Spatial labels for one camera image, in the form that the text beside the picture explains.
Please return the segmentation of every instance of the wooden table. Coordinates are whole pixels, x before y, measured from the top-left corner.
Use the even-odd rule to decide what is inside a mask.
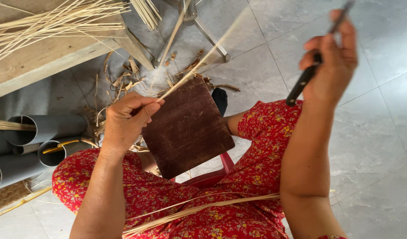
[[[64,2],[64,0],[0,1],[9,6],[32,13],[49,12]],[[0,23],[28,16],[31,15],[0,6]],[[98,22],[122,23],[125,26],[120,14],[102,18]],[[150,59],[144,54],[135,37],[127,28],[116,31],[96,31],[93,33],[98,33],[99,36],[108,36],[107,38],[98,38],[107,46],[87,36],[51,37],[21,48],[2,59],[0,61],[0,97],[79,63],[110,52],[110,48],[124,48],[147,69],[154,69]]]

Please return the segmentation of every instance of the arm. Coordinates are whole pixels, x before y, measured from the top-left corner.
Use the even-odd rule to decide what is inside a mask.
[[[84,200],[72,226],[71,239],[120,239],[125,224],[122,160],[158,111],[158,99],[132,92],[107,111],[105,138]],[[133,109],[144,106],[132,117]]]
[[[338,17],[333,11],[332,17]],[[347,237],[335,219],[329,202],[328,143],[334,109],[349,84],[357,64],[355,33],[346,20],[339,27],[342,49],[334,37],[315,37],[305,44],[310,50],[300,67],[312,65],[314,50],[324,63],[304,89],[302,113],[282,159],[280,198],[294,238],[325,235]]]

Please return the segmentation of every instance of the right hand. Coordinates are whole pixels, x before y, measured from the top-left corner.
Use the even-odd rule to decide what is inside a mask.
[[[332,10],[330,18],[335,21],[341,10]],[[304,101],[314,106],[334,108],[349,82],[357,66],[355,28],[348,17],[339,25],[338,32],[342,36],[342,47],[339,48],[332,34],[311,38],[304,49],[308,52],[302,57],[299,67],[304,70],[314,63],[313,56],[320,52],[323,63],[318,67],[314,78],[304,88]]]
[[[106,125],[101,152],[123,156],[141,134],[143,127],[152,122],[151,116],[164,104],[158,98],[128,93],[106,110]],[[134,116],[130,113],[142,107]]]

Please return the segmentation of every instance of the left hand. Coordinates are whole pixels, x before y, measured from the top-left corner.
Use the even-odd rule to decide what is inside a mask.
[[[134,144],[143,127],[152,121],[150,118],[164,100],[156,102],[158,98],[143,97],[137,92],[131,92],[119,102],[111,105],[106,110],[106,125],[102,150],[111,155],[124,155]],[[130,113],[139,107],[143,108],[135,115]]]

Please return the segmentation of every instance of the floral pattern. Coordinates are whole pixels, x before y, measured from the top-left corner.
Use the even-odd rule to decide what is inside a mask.
[[[140,158],[128,151],[123,160],[123,188],[126,218],[145,215],[191,198],[189,203],[161,212],[126,220],[124,229],[150,222],[199,205],[249,197],[246,194],[278,193],[283,153],[301,112],[302,101],[286,106],[284,100],[257,102],[239,121],[239,135],[252,141],[251,147],[233,170],[212,188],[187,186],[141,170]],[[77,152],[53,173],[53,193],[73,213],[77,213],[87,191],[99,149]],[[279,200],[261,200],[208,207],[195,214],[147,230],[131,238],[287,238],[281,220],[285,217]]]

